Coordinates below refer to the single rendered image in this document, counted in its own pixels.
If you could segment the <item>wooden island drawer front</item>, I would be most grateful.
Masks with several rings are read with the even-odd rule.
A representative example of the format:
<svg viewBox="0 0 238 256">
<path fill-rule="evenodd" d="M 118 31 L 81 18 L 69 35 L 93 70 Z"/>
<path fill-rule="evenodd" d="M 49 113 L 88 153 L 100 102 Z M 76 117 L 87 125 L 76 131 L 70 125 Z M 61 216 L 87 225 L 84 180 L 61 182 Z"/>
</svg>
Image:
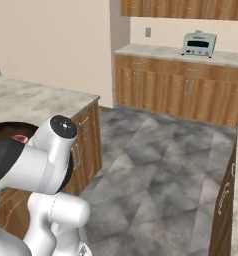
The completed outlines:
<svg viewBox="0 0 238 256">
<path fill-rule="evenodd" d="M 78 128 L 78 123 L 84 120 L 87 116 L 89 116 L 89 122 L 87 122 L 84 127 Z M 94 101 L 87 107 L 84 107 L 72 117 L 72 121 L 78 128 L 78 135 L 81 135 L 83 132 L 93 130 L 96 127 L 96 124 L 99 122 L 98 102 Z"/>
</svg>

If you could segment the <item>wooden island side panel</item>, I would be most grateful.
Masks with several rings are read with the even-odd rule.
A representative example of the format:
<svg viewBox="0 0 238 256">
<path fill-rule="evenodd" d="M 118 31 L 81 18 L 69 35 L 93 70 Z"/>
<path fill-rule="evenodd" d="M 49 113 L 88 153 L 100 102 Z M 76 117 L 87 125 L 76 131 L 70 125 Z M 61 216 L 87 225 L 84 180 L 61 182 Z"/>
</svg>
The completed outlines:
<svg viewBox="0 0 238 256">
<path fill-rule="evenodd" d="M 0 227 L 20 239 L 24 238 L 29 227 L 29 196 L 30 192 L 12 188 L 0 192 Z"/>
</svg>

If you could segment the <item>wooden island cupboard door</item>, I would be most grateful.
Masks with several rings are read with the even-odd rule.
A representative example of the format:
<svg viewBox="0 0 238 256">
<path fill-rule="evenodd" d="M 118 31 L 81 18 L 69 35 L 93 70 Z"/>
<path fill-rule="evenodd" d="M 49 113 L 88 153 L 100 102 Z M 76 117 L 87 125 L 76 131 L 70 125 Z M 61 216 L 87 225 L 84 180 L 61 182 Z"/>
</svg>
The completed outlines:
<svg viewBox="0 0 238 256">
<path fill-rule="evenodd" d="M 96 127 L 78 135 L 74 143 L 79 145 L 81 166 L 75 171 L 73 161 L 72 176 L 63 192 L 77 195 L 88 186 L 102 166 L 101 142 Z"/>
</svg>

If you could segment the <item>wooden base cupboards run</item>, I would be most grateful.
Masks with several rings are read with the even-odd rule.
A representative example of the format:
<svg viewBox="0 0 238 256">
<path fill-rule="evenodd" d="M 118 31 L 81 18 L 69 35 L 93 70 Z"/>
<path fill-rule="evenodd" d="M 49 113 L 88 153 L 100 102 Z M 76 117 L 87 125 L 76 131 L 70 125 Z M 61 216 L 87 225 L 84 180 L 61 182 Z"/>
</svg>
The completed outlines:
<svg viewBox="0 0 238 256">
<path fill-rule="evenodd" d="M 115 102 L 234 127 L 238 68 L 117 54 Z"/>
</svg>

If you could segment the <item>red steak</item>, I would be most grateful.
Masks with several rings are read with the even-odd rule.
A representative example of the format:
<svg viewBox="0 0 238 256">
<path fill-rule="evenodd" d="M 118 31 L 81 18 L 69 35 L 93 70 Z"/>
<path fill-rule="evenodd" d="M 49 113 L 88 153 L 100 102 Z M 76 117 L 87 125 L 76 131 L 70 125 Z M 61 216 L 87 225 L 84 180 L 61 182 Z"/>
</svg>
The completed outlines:
<svg viewBox="0 0 238 256">
<path fill-rule="evenodd" d="M 26 144 L 28 142 L 28 137 L 26 137 L 24 135 L 13 135 L 10 138 L 14 139 L 16 141 L 19 141 L 21 143 L 24 143 L 24 144 Z"/>
</svg>

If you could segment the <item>wooden wall cupboards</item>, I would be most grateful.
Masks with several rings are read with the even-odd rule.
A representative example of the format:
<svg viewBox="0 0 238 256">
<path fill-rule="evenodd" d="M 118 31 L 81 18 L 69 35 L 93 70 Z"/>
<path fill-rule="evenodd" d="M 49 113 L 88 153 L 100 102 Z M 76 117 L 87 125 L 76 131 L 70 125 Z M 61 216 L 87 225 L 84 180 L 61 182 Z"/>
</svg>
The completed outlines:
<svg viewBox="0 0 238 256">
<path fill-rule="evenodd" d="M 238 0 L 120 0 L 122 16 L 238 21 Z"/>
</svg>

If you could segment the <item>wooden table cabinet front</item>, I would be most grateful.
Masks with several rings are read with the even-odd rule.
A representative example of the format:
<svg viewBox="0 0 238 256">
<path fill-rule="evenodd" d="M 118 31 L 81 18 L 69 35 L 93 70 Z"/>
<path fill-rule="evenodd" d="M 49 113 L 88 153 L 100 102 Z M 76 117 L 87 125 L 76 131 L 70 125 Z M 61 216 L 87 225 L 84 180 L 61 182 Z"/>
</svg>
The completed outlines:
<svg viewBox="0 0 238 256">
<path fill-rule="evenodd" d="M 233 198 L 235 177 L 231 176 L 231 165 L 236 164 L 236 147 L 233 147 L 230 160 L 228 162 L 225 175 L 220 186 L 215 207 L 210 238 L 208 256 L 230 256 L 231 254 L 231 236 L 232 236 L 232 217 L 233 217 Z M 230 182 L 230 193 L 225 199 L 225 208 L 222 215 L 218 214 L 219 200 L 223 188 L 227 182 Z"/>
</svg>

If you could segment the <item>dark brown pan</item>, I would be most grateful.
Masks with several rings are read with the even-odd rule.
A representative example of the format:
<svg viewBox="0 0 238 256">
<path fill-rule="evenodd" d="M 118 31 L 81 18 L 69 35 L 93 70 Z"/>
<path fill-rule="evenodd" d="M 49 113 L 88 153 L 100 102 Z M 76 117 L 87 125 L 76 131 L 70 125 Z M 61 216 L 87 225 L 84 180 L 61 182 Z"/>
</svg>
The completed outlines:
<svg viewBox="0 0 238 256">
<path fill-rule="evenodd" d="M 29 141 L 37 129 L 36 125 L 26 122 L 0 122 L 0 140 L 11 139 L 13 135 L 24 135 Z"/>
</svg>

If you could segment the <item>white toaster oven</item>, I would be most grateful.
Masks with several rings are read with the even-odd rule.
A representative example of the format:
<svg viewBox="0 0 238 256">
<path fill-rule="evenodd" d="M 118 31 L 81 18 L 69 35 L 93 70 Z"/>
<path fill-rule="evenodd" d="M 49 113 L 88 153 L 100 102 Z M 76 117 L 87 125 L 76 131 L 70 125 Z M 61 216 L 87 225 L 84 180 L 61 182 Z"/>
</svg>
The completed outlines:
<svg viewBox="0 0 238 256">
<path fill-rule="evenodd" d="M 182 55 L 206 56 L 211 58 L 215 49 L 217 35 L 196 30 L 187 33 L 183 40 Z"/>
</svg>

